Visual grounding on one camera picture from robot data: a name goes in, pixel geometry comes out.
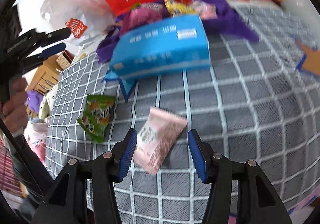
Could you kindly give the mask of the person's left hand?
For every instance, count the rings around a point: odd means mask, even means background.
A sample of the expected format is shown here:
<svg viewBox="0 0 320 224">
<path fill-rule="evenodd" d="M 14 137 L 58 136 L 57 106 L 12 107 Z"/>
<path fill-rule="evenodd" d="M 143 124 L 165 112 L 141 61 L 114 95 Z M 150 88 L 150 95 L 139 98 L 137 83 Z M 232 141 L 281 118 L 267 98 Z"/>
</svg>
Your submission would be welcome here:
<svg viewBox="0 0 320 224">
<path fill-rule="evenodd" d="M 27 81 L 23 77 L 15 80 L 12 84 L 12 90 L 15 94 L 4 105 L 1 105 L 3 122 L 12 134 L 20 132 L 27 126 L 28 115 L 25 107 L 27 85 Z"/>
</svg>

